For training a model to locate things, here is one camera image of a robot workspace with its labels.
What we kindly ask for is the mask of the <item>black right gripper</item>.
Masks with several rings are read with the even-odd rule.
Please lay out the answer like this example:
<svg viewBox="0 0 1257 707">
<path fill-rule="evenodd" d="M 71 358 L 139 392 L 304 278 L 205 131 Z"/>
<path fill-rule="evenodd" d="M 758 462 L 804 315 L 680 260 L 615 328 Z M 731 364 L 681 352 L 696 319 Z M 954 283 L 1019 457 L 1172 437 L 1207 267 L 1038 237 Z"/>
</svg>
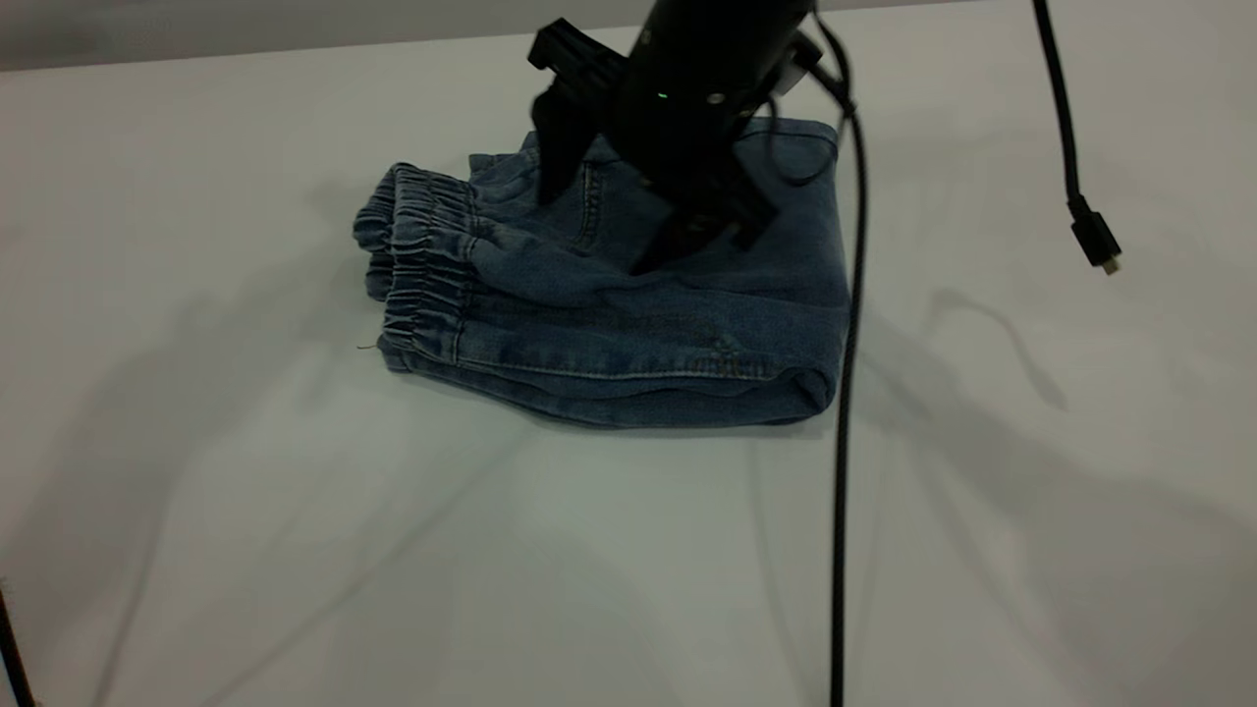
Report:
<svg viewBox="0 0 1257 707">
<path fill-rule="evenodd" d="M 552 84 L 535 98 L 538 204 L 574 182 L 598 136 L 679 201 L 628 269 L 644 276 L 722 239 L 747 252 L 777 218 L 755 184 L 691 191 L 739 135 L 777 63 L 773 18 L 650 18 L 628 55 L 558 19 L 537 31 L 530 65 Z"/>
</svg>

